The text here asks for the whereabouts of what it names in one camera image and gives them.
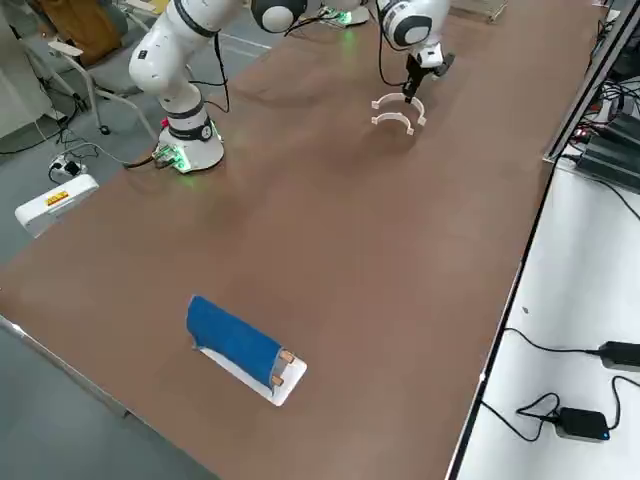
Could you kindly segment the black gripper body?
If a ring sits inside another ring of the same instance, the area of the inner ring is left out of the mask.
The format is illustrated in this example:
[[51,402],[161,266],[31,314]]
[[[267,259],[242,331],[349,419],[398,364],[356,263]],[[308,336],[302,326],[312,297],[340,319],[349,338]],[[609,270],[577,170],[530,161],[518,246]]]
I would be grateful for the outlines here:
[[411,81],[422,81],[426,76],[442,77],[447,73],[455,61],[455,54],[448,53],[444,56],[443,63],[435,67],[422,67],[418,61],[409,56],[407,59],[408,77]]

